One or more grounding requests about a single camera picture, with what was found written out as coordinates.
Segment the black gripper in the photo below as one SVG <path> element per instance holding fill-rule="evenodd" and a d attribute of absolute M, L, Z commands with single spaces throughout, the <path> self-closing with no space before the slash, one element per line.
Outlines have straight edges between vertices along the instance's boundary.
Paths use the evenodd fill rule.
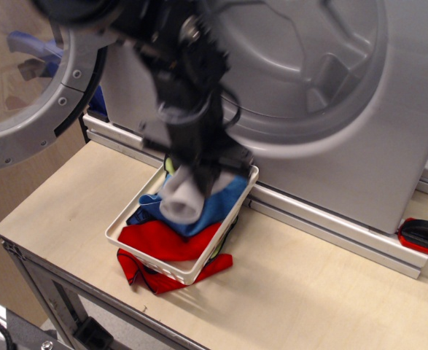
<path fill-rule="evenodd" d="M 193 167 L 193 179 L 204 198 L 211 195 L 220 169 L 237 175 L 250 173 L 252 153 L 228 135 L 216 90 L 191 111 L 159 104 L 156 119 L 142 122 L 139 130 L 145 147 Z"/>

